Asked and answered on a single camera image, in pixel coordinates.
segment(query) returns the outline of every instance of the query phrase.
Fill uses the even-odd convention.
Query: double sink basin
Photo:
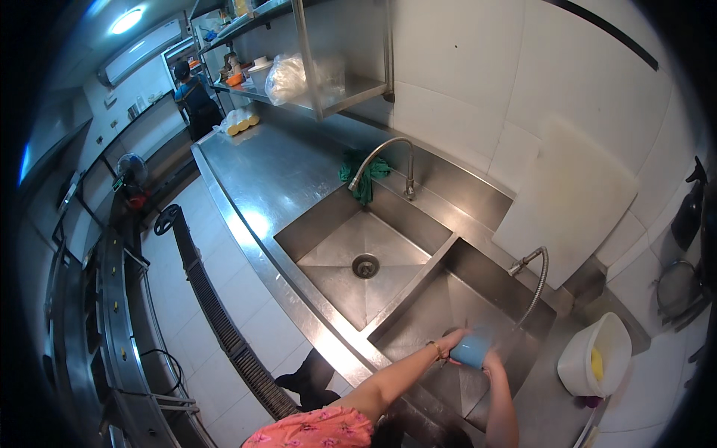
[[[531,290],[402,195],[375,181],[373,195],[362,206],[342,186],[275,235],[306,289],[328,302],[313,309],[331,309],[323,320],[348,344],[361,342],[352,348],[373,371],[449,330],[479,327],[493,339],[515,396],[555,312],[540,301],[516,328]],[[481,371],[436,363],[408,399],[485,431],[488,389]]]

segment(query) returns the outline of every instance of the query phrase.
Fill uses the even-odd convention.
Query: hand
[[[505,369],[503,363],[500,361],[500,356],[494,351],[489,350],[483,358],[483,373],[492,380],[491,375],[505,375]]]
[[[436,344],[441,348],[442,358],[448,358],[449,352],[452,348],[458,345],[463,336],[468,334],[470,331],[464,328],[458,328],[456,331],[448,333],[436,341]]]

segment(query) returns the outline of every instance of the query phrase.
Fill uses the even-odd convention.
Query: blue cup
[[[473,333],[463,336],[450,351],[450,357],[473,368],[483,367],[483,359],[490,348],[490,332],[486,328],[475,328]]]

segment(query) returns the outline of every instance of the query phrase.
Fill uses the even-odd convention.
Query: gold bracelet
[[[436,344],[436,341],[429,340],[428,344],[433,344],[433,346],[436,348],[436,350],[438,350],[438,359],[436,359],[436,361],[442,360],[443,359],[443,350],[441,350],[441,348],[438,346],[438,344]]]

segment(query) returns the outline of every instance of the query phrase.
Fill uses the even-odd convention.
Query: gooseneck faucet
[[[516,274],[518,274],[523,268],[533,259],[535,259],[538,255],[543,255],[543,267],[540,271],[540,279],[538,280],[538,287],[536,287],[535,294],[533,294],[533,300],[531,301],[531,304],[528,306],[528,309],[526,310],[525,314],[523,314],[523,317],[516,323],[516,328],[520,327],[523,324],[523,321],[528,318],[528,316],[532,313],[533,309],[536,307],[536,303],[538,303],[538,299],[540,298],[540,294],[543,292],[543,287],[545,286],[545,279],[548,277],[548,250],[545,246],[540,246],[538,249],[533,250],[527,257],[521,258],[520,260],[513,263],[511,268],[508,270],[508,274],[510,274],[511,277],[515,277]]]
[[[356,175],[354,176],[351,183],[348,185],[348,189],[351,191],[355,191],[356,188],[359,186],[359,181],[361,180],[361,175],[364,174],[364,170],[366,170],[366,167],[369,165],[369,163],[376,157],[376,154],[380,153],[385,147],[388,145],[395,143],[397,141],[404,141],[408,143],[408,176],[406,176],[406,191],[404,191],[404,194],[408,198],[409,201],[413,201],[416,198],[416,191],[413,189],[413,142],[411,142],[408,138],[405,137],[393,137],[390,140],[386,140],[380,145],[374,149],[366,159],[364,159],[364,162],[359,166],[359,170],[356,172]]]

